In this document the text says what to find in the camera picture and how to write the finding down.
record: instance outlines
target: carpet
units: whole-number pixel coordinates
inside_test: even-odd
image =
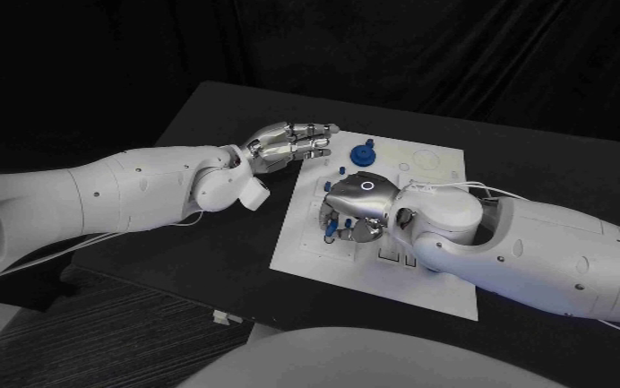
[[[79,287],[44,313],[21,309],[0,334],[0,386],[168,387],[244,344],[250,323],[67,267]]]

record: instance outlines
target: white board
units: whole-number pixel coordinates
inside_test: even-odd
[[[366,139],[374,141],[377,159],[371,166],[360,168],[350,160],[350,151]],[[335,240],[328,245],[317,225],[317,211],[327,194],[324,184],[345,177],[338,173],[340,167],[345,168],[344,175],[368,171],[399,187],[410,179],[461,182],[462,151],[347,132],[332,135],[328,148],[327,158],[304,161],[269,268],[477,321],[472,284],[420,267],[387,234],[366,244]]]

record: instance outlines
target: black table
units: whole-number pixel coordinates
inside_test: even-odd
[[[357,106],[204,82],[156,146],[240,144],[279,121],[464,150],[469,180],[620,224],[620,143]],[[80,250],[73,263],[282,330],[354,326],[445,342],[567,386],[615,377],[620,331],[546,314],[477,290],[478,322],[267,269],[301,164],[260,176],[270,196],[190,228],[131,233]]]

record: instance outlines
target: blue knob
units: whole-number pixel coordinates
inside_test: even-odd
[[[367,167],[377,158],[377,154],[371,149],[374,143],[371,139],[367,139],[366,144],[354,146],[351,150],[351,162],[358,167]]]
[[[325,237],[331,237],[331,234],[335,232],[337,229],[338,229],[338,222],[335,220],[331,220],[325,229]]]

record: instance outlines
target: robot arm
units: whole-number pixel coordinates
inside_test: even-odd
[[[319,213],[325,236],[366,242],[386,231],[432,271],[546,312],[620,321],[620,229],[586,214],[511,197],[478,200],[453,186],[399,190],[361,172],[331,187]],[[329,231],[340,214],[358,221]]]
[[[273,124],[240,146],[146,148],[76,167],[0,175],[0,271],[40,247],[92,233],[143,231],[267,190],[253,175],[327,156],[335,125]]]

